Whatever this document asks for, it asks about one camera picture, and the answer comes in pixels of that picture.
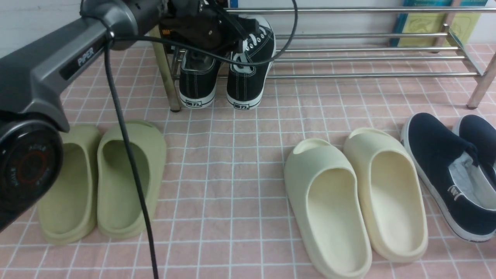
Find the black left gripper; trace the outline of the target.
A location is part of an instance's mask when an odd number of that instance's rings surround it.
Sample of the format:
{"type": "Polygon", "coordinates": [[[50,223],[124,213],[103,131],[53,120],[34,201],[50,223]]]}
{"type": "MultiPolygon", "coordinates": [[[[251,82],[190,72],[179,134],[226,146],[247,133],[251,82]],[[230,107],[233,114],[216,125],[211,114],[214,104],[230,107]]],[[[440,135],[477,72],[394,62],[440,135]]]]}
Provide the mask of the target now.
{"type": "Polygon", "coordinates": [[[212,53],[243,50],[243,42],[260,33],[260,24],[229,14],[223,4],[223,0],[169,0],[159,23],[160,37],[212,53]]]}

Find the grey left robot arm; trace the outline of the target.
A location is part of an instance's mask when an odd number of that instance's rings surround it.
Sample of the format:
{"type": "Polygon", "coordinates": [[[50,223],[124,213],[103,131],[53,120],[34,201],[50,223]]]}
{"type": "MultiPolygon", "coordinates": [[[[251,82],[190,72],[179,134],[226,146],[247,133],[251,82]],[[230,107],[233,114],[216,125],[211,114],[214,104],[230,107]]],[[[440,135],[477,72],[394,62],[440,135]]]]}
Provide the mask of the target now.
{"type": "Polygon", "coordinates": [[[106,47],[126,50],[159,23],[180,42],[223,53],[259,33],[255,19],[230,15],[214,0],[85,0],[80,18],[0,60],[1,230],[55,182],[69,131],[60,95],[106,47]]]}

